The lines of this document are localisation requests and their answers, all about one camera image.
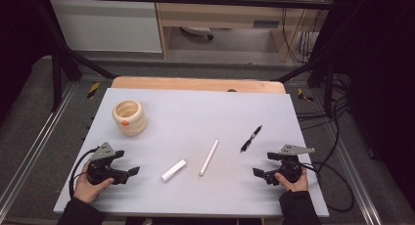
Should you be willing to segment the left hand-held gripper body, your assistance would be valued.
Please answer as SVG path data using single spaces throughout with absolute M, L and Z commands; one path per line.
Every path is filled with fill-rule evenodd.
M 108 142 L 99 146 L 89 159 L 87 170 L 88 181 L 97 185 L 108 178 L 114 178 L 114 185 L 125 184 L 129 178 L 127 171 L 112 168 L 115 158 L 115 150 Z

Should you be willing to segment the white chair base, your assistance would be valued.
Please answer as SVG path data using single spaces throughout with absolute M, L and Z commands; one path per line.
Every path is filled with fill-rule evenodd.
M 191 33 L 191 34 L 195 34 L 195 35 L 200 35 L 200 36 L 204 36 L 206 37 L 208 40 L 212 40 L 214 38 L 214 36 L 211 34 L 211 31 L 208 27 L 187 27 L 187 26 L 182 26 L 181 27 L 182 30 Z

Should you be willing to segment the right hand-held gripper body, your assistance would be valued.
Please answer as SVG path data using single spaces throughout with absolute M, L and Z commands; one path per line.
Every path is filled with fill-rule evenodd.
M 300 179 L 302 172 L 302 164 L 299 160 L 299 155 L 311 154 L 315 150 L 312 148 L 299 147 L 294 145 L 286 144 L 278 153 L 280 155 L 281 166 L 276 170 L 267 171 L 264 173 L 263 178 L 267 184 L 274 186 L 279 184 L 279 181 L 274 176 L 275 173 L 279 172 L 285 176 L 290 182 L 295 183 Z

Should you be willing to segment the white plastic tube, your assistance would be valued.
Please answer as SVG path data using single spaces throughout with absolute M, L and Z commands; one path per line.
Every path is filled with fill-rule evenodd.
M 161 179 L 163 182 L 167 182 L 170 180 L 179 170 L 181 170 L 187 162 L 184 159 L 181 159 L 177 163 L 175 163 L 169 170 L 161 175 Z

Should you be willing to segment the white cabinet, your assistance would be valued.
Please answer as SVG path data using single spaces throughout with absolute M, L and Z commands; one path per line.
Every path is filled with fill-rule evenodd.
M 68 45 L 77 51 L 161 52 L 151 3 L 51 0 Z

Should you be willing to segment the black curtain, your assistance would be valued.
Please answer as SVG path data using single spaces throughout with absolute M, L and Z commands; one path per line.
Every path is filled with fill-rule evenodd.
M 29 0 L 0 0 L 0 120 L 20 95 L 32 65 L 49 53 Z
M 369 146 L 415 206 L 415 0 L 364 0 L 343 67 Z

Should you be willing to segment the long white pen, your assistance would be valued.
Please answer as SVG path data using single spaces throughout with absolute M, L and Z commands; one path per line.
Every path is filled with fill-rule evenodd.
M 215 152 L 215 150 L 218 146 L 218 143 L 219 143 L 218 139 L 214 140 L 214 142 L 213 142 L 213 144 L 212 144 L 212 146 L 211 146 L 211 148 L 208 152 L 207 158 L 206 158 L 206 160 L 205 160 L 205 162 L 204 162 L 204 164 L 203 164 L 203 166 L 202 166 L 202 168 L 199 172 L 200 177 L 204 176 L 204 174 L 205 174 L 205 172 L 208 168 L 208 164 L 210 163 L 210 160 L 211 160 L 211 158 L 212 158 L 212 156 L 213 156 L 213 154 L 214 154 L 214 152 Z

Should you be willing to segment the person's right hand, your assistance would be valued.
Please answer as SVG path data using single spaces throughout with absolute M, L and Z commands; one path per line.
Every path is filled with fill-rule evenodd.
M 304 168 L 301 172 L 300 179 L 292 183 L 281 173 L 274 174 L 279 183 L 287 190 L 292 192 L 303 192 L 308 190 L 307 170 Z

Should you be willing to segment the yellow black tape marker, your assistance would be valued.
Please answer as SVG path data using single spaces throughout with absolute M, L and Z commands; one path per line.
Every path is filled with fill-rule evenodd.
M 298 88 L 298 99 L 299 100 L 306 100 L 308 102 L 314 102 L 312 97 L 305 96 L 302 89 Z
M 96 91 L 98 90 L 99 86 L 100 86 L 100 82 L 94 82 L 92 84 L 92 86 L 91 86 L 91 88 L 88 92 L 87 99 L 93 99 L 93 97 L 94 97 Z

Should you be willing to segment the person's left hand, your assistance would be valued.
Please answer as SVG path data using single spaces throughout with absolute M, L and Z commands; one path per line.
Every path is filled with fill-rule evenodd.
M 87 170 L 89 162 L 85 162 L 81 171 L 81 175 L 76 180 L 73 196 L 84 203 L 92 203 L 96 200 L 101 192 L 109 188 L 114 178 L 108 178 L 100 184 L 93 185 L 88 181 Z

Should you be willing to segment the wooden table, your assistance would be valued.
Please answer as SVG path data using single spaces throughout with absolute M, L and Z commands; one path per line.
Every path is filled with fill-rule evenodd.
M 285 94 L 280 82 L 247 79 L 204 79 L 179 77 L 135 77 L 120 76 L 114 79 L 112 88 L 195 90 Z

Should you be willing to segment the aluminium floor rail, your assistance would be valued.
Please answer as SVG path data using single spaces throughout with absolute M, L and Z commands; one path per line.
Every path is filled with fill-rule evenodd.
M 35 165 L 39 158 L 44 146 L 49 140 L 55 126 L 60 120 L 63 112 L 65 111 L 74 89 L 77 87 L 77 83 L 71 82 L 62 96 L 62 102 L 58 105 L 57 109 L 51 112 L 38 133 L 36 139 L 30 146 L 30 149 L 26 153 L 22 163 L 18 170 L 13 175 L 10 183 L 7 185 L 5 191 L 0 196 L 0 223 L 5 219 L 12 204 L 18 196 L 26 178 L 28 177 L 32 167 Z
M 336 126 L 333 122 L 327 122 L 326 127 L 330 133 L 331 139 L 336 142 L 339 161 L 343 167 L 346 178 L 352 188 L 354 197 L 358 203 L 366 224 L 382 225 L 382 219 L 378 213 L 378 210 L 373 204 L 373 201 L 370 198 L 362 178 L 360 177 L 356 166 L 354 165 L 348 151 L 346 150 L 346 145 L 340 136 L 340 132 L 336 130 Z

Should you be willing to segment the black pen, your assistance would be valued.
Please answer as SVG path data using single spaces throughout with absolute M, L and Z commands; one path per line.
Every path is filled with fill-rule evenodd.
M 252 143 L 253 139 L 255 138 L 255 136 L 259 133 L 259 131 L 262 129 L 262 125 L 260 125 L 255 131 L 254 133 L 251 135 L 251 137 L 245 142 L 245 144 L 242 146 L 242 148 L 240 149 L 240 153 L 245 152 L 248 147 L 250 146 L 250 144 Z

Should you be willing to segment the black metal stand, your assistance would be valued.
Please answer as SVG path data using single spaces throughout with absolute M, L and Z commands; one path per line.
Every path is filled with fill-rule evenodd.
M 78 63 L 106 78 L 116 78 L 115 74 L 93 64 L 69 47 L 61 31 L 59 21 L 55 16 L 50 0 L 32 0 L 32 3 L 37 15 L 42 20 L 41 25 L 45 28 L 51 46 L 54 90 L 53 112 L 63 101 L 62 72 L 66 74 L 70 81 L 79 81 L 82 78 Z
M 307 80 L 309 87 L 325 84 L 324 111 L 329 117 L 334 115 L 332 95 L 334 88 L 335 63 L 342 50 L 358 28 L 357 15 L 366 0 L 333 0 L 332 2 L 295 3 L 295 7 L 306 10 L 327 10 L 328 15 L 320 29 L 316 44 L 308 62 L 295 70 L 276 78 L 284 83 L 310 71 Z

